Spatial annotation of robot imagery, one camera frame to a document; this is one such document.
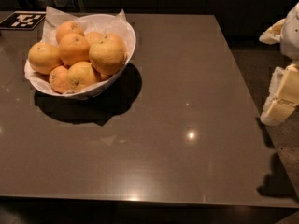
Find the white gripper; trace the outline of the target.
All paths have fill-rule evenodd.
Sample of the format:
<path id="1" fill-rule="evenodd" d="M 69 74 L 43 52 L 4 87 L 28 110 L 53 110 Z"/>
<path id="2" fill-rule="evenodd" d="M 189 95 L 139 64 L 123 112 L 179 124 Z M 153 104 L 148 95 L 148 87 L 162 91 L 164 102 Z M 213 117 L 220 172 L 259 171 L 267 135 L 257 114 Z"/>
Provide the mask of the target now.
<path id="1" fill-rule="evenodd" d="M 259 41 L 268 45 L 280 42 L 283 55 L 299 60 L 299 3 L 281 19 L 263 32 Z M 277 67 L 271 76 L 269 96 L 263 105 L 260 121 L 267 126 L 283 123 L 299 106 L 299 65 L 285 69 Z"/>

